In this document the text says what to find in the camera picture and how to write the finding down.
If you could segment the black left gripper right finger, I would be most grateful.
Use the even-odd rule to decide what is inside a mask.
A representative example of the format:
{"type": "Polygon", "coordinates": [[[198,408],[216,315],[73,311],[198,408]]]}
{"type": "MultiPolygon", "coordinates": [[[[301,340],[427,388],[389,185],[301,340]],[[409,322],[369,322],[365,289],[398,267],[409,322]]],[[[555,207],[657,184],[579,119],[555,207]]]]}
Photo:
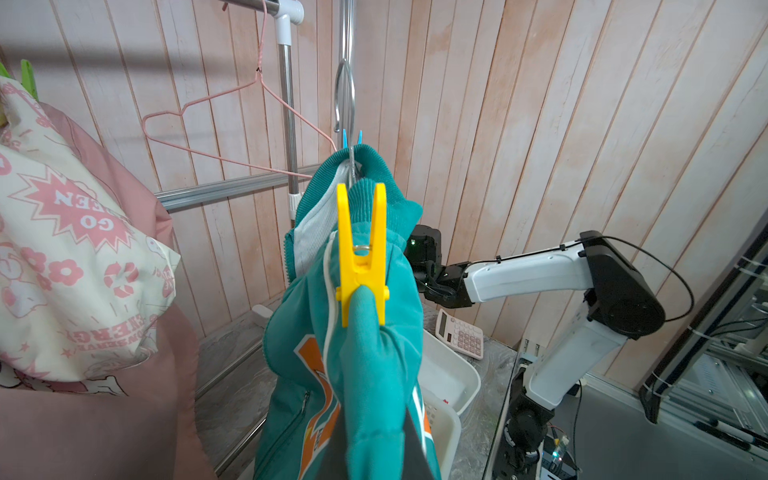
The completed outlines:
{"type": "Polygon", "coordinates": [[[433,480],[426,454],[422,450],[418,432],[409,411],[406,411],[403,432],[403,480],[433,480]]]}

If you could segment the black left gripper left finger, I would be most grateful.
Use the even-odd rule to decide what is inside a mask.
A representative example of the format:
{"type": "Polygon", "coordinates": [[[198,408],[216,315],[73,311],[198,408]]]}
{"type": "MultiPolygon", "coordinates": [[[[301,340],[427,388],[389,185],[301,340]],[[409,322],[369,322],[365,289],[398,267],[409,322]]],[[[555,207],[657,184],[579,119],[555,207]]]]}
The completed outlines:
{"type": "Polygon", "coordinates": [[[347,446],[345,416],[343,413],[340,413],[331,438],[324,450],[323,460],[317,473],[317,480],[348,479],[347,446]]]}

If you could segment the green sweatshirt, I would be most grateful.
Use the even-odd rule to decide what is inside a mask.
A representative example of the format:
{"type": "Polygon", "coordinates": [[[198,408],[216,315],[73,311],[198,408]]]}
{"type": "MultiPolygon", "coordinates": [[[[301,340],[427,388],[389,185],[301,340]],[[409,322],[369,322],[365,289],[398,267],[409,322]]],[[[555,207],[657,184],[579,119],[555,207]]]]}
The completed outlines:
{"type": "Polygon", "coordinates": [[[376,185],[387,193],[386,324],[366,287],[351,299],[342,327],[338,226],[308,272],[293,272],[292,240],[285,238],[289,280],[267,323],[263,352],[277,383],[254,460],[258,479],[317,479],[340,413],[345,416],[348,479],[403,479],[406,411],[410,412],[434,479],[440,468],[418,382],[424,313],[406,244],[421,206],[398,188],[386,162],[368,145],[349,149],[357,180],[348,186],[355,245],[366,246],[376,185]]]}

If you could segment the yellow clothespin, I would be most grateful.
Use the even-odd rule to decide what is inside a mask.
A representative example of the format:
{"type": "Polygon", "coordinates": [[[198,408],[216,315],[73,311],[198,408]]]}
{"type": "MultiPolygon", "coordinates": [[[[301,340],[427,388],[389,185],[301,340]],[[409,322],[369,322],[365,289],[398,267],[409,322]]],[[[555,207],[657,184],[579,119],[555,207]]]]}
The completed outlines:
{"type": "Polygon", "coordinates": [[[385,185],[378,183],[375,188],[372,225],[367,246],[354,244],[350,204],[345,185],[337,186],[337,210],[340,286],[336,290],[336,300],[341,306],[342,327],[346,328],[349,324],[350,300],[361,286],[366,286],[374,294],[378,322],[383,326],[386,324],[386,303],[390,299],[390,290],[386,285],[385,185]]]}

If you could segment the white hanger with metal hook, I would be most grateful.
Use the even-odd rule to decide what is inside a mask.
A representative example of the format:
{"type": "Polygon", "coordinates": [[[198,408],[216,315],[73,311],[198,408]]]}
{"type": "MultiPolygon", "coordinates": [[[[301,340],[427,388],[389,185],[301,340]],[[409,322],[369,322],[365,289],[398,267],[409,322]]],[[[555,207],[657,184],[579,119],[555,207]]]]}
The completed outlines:
{"type": "Polygon", "coordinates": [[[351,186],[358,177],[357,165],[349,159],[348,136],[353,133],[355,119],[355,84],[351,61],[344,59],[337,69],[334,108],[335,130],[346,140],[338,151],[340,157],[328,158],[313,175],[297,209],[296,225],[288,239],[292,240],[293,272],[305,275],[337,224],[336,187],[351,186]]]}

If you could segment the pink wire hanger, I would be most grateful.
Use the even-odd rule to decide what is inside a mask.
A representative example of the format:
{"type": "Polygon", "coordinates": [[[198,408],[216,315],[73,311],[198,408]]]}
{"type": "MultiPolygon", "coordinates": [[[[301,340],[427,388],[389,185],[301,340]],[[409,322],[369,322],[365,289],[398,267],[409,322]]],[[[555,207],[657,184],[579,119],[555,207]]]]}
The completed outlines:
{"type": "MultiPolygon", "coordinates": [[[[291,51],[300,42],[298,28],[313,32],[314,5],[300,1],[305,10],[304,21],[291,25],[291,51]]],[[[158,4],[165,45],[171,63],[178,104],[162,111],[181,111],[192,100],[247,84],[254,79],[257,68],[258,41],[263,40],[263,78],[276,94],[280,86],[280,66],[273,18],[266,19],[265,33],[259,32],[264,16],[261,11],[225,5],[220,1],[161,1],[158,4]]],[[[326,134],[331,130],[319,122],[313,109],[300,105],[300,100],[316,99],[313,92],[301,94],[293,85],[294,108],[326,134]]],[[[247,89],[190,107],[183,120],[164,115],[150,119],[147,132],[168,143],[224,157],[237,162],[285,169],[286,155],[283,138],[283,109],[259,84],[247,89]]],[[[309,143],[297,157],[308,164],[324,160],[334,152],[331,145],[311,127],[296,119],[296,134],[309,143]]],[[[192,155],[197,168],[206,160],[215,161],[228,179],[266,172],[219,162],[192,155]]]]}

